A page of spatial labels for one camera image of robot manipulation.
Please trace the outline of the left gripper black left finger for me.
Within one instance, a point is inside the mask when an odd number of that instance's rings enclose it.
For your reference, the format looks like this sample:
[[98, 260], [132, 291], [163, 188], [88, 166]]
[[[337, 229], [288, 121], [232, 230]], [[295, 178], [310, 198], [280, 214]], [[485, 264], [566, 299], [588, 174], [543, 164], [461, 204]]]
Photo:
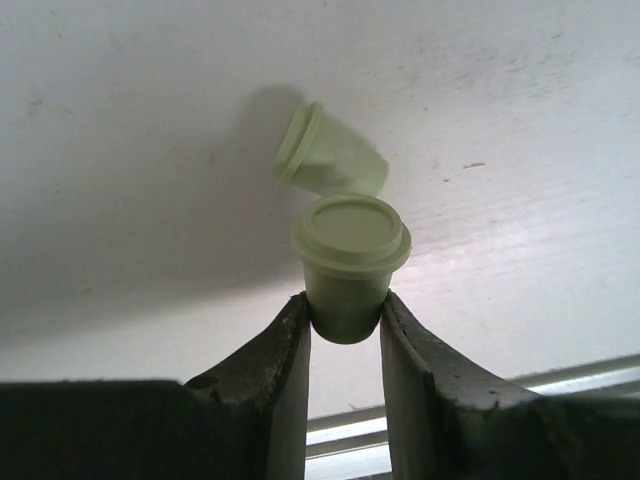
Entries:
[[310, 308], [293, 296], [260, 334], [186, 383], [5, 383], [5, 479], [300, 479]]

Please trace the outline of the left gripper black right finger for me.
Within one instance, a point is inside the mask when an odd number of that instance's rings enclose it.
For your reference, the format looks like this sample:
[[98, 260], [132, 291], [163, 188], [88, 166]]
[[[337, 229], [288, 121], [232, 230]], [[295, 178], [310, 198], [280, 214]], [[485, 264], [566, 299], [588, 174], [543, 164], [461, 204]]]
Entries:
[[638, 400], [522, 388], [428, 331], [395, 293], [380, 340], [394, 478], [638, 478]]

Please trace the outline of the green capsule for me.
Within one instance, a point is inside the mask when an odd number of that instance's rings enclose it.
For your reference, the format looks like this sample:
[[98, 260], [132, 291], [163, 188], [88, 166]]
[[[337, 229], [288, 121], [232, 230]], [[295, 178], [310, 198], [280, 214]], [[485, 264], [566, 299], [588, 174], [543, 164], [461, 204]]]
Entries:
[[371, 142], [325, 111], [299, 105], [277, 148], [274, 179], [319, 196], [383, 190], [389, 164]]
[[325, 197], [297, 220], [292, 243], [315, 331], [335, 344], [367, 339], [394, 272], [411, 252], [411, 234], [396, 210], [366, 195]]

